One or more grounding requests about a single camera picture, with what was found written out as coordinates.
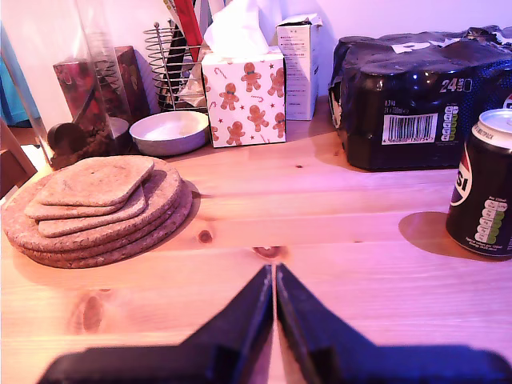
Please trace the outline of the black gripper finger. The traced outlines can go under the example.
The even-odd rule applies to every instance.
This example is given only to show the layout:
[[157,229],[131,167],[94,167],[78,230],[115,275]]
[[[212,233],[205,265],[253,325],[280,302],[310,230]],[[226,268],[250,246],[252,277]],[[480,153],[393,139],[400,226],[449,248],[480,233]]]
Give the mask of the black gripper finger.
[[273,325],[271,266],[265,265],[218,314],[179,345],[182,383],[248,383]]
[[383,383],[378,349],[328,310],[287,268],[276,271],[278,320],[308,383]]

